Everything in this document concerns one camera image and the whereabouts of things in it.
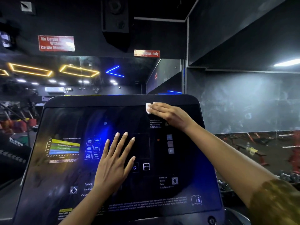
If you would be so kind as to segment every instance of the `open book icon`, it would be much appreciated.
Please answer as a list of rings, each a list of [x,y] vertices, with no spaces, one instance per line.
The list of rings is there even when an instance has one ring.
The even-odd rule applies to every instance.
[[[192,205],[201,205],[202,204],[201,196],[193,195],[190,198],[192,200]]]

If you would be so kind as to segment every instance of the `treadmill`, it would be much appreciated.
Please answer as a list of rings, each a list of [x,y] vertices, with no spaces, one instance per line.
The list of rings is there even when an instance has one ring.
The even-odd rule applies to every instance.
[[[133,169],[92,224],[250,224],[223,207],[214,167],[188,136],[147,114],[152,102],[179,106],[204,127],[198,100],[186,94],[50,99],[13,224],[59,224],[93,188],[106,139],[126,131],[136,139]]]

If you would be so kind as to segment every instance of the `treadmill display panel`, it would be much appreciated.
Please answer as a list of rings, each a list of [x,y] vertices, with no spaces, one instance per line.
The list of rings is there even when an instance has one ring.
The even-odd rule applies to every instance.
[[[203,125],[199,106],[180,106]],[[95,223],[223,208],[215,170],[197,146],[145,106],[46,108],[14,224],[58,224],[91,191],[104,144],[128,132],[136,156]]]

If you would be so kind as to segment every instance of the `red sign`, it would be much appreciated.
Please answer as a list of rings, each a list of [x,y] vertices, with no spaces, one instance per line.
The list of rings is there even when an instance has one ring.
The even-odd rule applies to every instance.
[[[134,50],[133,55],[136,56],[136,57],[159,58],[160,57],[160,51],[159,50]]]
[[[39,35],[38,45],[40,51],[75,51],[73,36]]]

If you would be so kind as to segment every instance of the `finger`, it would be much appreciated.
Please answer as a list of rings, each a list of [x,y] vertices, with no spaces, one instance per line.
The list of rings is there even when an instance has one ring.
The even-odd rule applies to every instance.
[[[120,152],[121,152],[121,150],[122,150],[122,148],[123,148],[123,146],[124,146],[124,143],[125,143],[125,140],[126,140],[127,136],[128,136],[128,132],[125,132],[125,133],[123,134],[123,136],[122,136],[120,142],[118,143],[117,148],[115,149],[115,153],[114,153],[114,156],[115,156],[115,157],[119,157]]]
[[[111,144],[111,146],[110,146],[110,150],[109,150],[107,156],[112,157],[112,155],[114,154],[114,152],[115,152],[115,147],[117,146],[119,136],[120,136],[119,133],[116,133],[116,134],[115,134],[115,137],[114,137],[114,139],[113,139],[113,141],[112,141],[112,144]]]
[[[172,106],[167,104],[167,103],[164,103],[164,102],[154,102],[153,104],[155,104],[156,106],[162,106],[164,108],[171,108]]]
[[[135,137],[131,138],[131,140],[129,141],[128,145],[126,146],[126,148],[124,149],[122,155],[120,156],[121,160],[123,162],[125,162],[127,156],[128,156],[128,153],[130,152],[130,149],[131,147],[133,146],[133,143],[134,143],[134,140],[135,140]]]
[[[134,160],[135,160],[135,156],[133,156],[133,157],[129,160],[127,166],[125,167],[125,169],[124,169],[124,180],[127,178],[128,174],[129,174],[130,171],[132,170],[133,164],[134,164]]]
[[[153,115],[156,115],[156,116],[158,116],[158,117],[161,117],[161,118],[163,118],[163,119],[166,119],[166,113],[160,112],[160,111],[155,110],[155,109],[152,109],[152,108],[150,108],[148,111],[149,111],[151,114],[153,114]]]
[[[165,107],[162,107],[162,106],[157,106],[156,104],[152,104],[150,106],[150,108],[154,109],[154,110],[157,110],[157,111],[160,111],[162,113],[167,113],[168,112],[168,108],[165,108]]]
[[[105,158],[107,157],[107,153],[108,153],[108,146],[110,145],[110,140],[107,139],[106,142],[105,142],[105,145],[104,145],[104,149],[103,149],[103,152],[102,152],[102,156],[101,158]]]

